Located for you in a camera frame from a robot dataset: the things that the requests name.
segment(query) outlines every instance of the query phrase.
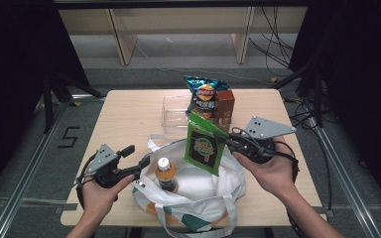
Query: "clear plastic container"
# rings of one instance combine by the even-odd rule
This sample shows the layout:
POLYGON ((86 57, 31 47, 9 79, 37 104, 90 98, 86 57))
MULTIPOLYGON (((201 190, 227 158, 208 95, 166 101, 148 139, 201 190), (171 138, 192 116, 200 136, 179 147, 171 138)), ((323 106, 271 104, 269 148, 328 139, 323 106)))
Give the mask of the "clear plastic container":
POLYGON ((187 135, 189 123, 187 111, 190 104, 191 95, 164 97, 162 126, 166 135, 176 138, 184 138, 187 135))

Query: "white bottle cap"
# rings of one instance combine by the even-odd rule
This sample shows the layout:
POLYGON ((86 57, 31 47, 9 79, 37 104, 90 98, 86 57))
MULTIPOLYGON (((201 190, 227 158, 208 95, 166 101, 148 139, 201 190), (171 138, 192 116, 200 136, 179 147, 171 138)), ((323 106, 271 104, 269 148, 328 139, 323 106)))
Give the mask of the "white bottle cap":
POLYGON ((167 158, 160 158, 159 159, 159 168, 161 171, 166 171, 170 168, 170 162, 167 158))

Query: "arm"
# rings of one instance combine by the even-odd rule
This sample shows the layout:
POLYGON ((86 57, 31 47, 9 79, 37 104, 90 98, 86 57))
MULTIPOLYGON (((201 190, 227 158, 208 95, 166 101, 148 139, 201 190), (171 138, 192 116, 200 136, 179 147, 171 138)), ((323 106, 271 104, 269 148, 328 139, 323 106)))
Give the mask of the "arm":
POLYGON ((89 181, 90 179, 87 178, 82 189, 84 199, 82 216, 66 238, 91 237, 109 213, 117 194, 132 182, 134 176, 122 179, 111 188, 101 187, 94 180, 89 181))
MULTIPOLYGON (((274 141, 285 142, 283 137, 277 137, 274 141)), ((276 150, 291 154, 290 149, 282 144, 276 144, 276 150)), ((290 215, 308 237, 342 237, 300 195, 293 183, 292 162, 289 159, 275 156, 268 163, 260 165, 239 153, 235 152, 233 156, 265 190, 283 202, 290 215)))

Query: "table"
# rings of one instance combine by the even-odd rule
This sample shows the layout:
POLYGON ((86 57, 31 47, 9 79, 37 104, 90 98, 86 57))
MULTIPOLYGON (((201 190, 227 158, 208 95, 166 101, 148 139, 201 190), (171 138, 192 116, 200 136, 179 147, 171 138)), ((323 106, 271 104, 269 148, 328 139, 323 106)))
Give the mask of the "table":
MULTIPOLYGON (((233 89, 233 93, 236 101, 232 126, 244 128, 253 115, 291 125, 278 90, 233 89)), ((135 145, 135 153, 127 158, 122 158, 119 168, 137 165, 144 155, 151 152, 147 148, 150 134, 163 134, 165 132, 161 123, 164 97, 190 94, 187 89, 110 91, 101 109, 78 174, 85 161, 95 153, 102 143, 106 143, 114 151, 135 145)), ((321 207, 318 193, 296 135, 286 135, 285 139, 300 161, 300 173, 296 181, 300 193, 311 206, 321 207)), ((246 173, 246 182, 246 194, 236 201, 237 226, 289 226, 286 209, 281 201, 264 191, 249 172, 246 173)), ((146 213, 138 206, 132 196, 132 188, 133 186, 129 185, 119 193, 118 201, 114 203, 112 210, 101 224, 128 227, 161 226, 156 216, 146 213)), ((74 189, 69 194, 66 203, 78 203, 74 189)), ((75 225, 81 214, 80 205, 77 206, 76 210, 65 210, 61 222, 67 226, 75 225)), ((225 218, 217 226, 226 226, 228 223, 228 219, 225 218)), ((169 226, 181 227, 183 225, 170 222, 169 226)))

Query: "brown box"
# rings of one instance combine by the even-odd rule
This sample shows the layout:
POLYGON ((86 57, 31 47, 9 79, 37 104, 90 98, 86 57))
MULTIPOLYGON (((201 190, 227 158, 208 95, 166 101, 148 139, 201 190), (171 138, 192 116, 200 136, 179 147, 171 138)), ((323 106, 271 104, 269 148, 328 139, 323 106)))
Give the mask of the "brown box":
POLYGON ((215 99, 218 104, 215 109, 213 123, 218 128, 229 133, 235 101, 233 91, 231 89, 217 91, 215 99))

